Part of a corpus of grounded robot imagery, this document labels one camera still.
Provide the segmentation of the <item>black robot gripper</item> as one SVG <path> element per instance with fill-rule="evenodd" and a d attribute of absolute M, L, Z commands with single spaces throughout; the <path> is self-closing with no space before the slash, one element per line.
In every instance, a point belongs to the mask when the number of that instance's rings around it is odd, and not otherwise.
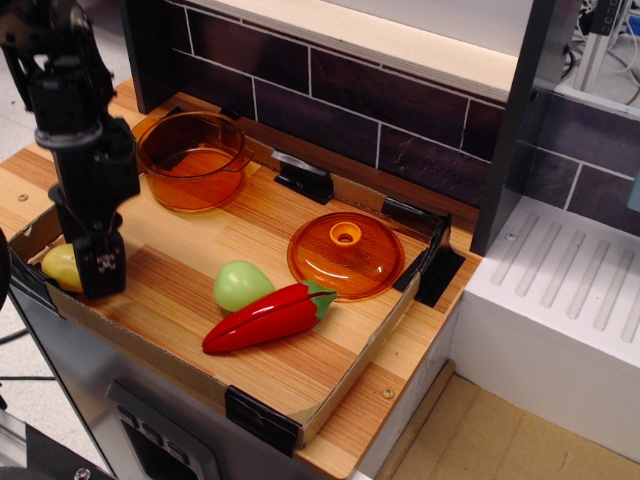
<path fill-rule="evenodd" d="M 126 121 L 108 110 L 115 96 L 111 75 L 56 65 L 36 70 L 28 93 L 36 143 L 54 158 L 58 185 L 50 198 L 73 245 L 82 291 L 90 300 L 120 293 L 126 255 L 117 207 L 140 187 L 135 139 Z"/>

